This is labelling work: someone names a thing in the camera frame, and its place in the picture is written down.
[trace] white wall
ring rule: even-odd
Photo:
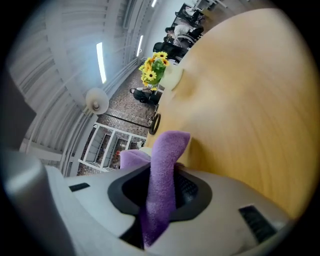
[[[151,31],[148,34],[148,38],[144,39],[145,42],[142,45],[142,52],[140,56],[151,57],[153,54],[153,48],[155,43],[163,42],[164,37],[167,35],[165,29],[170,27],[174,22],[176,15],[181,6],[186,3],[190,6],[194,6],[194,0],[158,0],[159,8],[156,10],[155,19],[151,25]]]

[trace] fluorescent light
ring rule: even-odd
[[[143,35],[140,37],[139,46],[138,46],[138,51],[136,52],[136,56],[137,56],[137,57],[139,56],[139,53],[140,53],[140,47],[141,47],[141,44],[142,44],[142,38],[144,38]]]
[[[151,4],[152,7],[155,7],[157,0],[153,0],[153,3]]]
[[[105,65],[104,65],[104,54],[102,52],[102,42],[96,45],[96,54],[98,56],[98,63],[99,63],[102,83],[104,84],[107,81],[107,78],[106,78],[106,71],[105,71]]]

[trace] purple towel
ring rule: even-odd
[[[139,214],[144,247],[150,247],[167,229],[170,213],[176,209],[174,166],[189,140],[188,132],[166,131],[153,145],[148,195]],[[150,157],[139,150],[120,153],[121,168],[149,162]]]

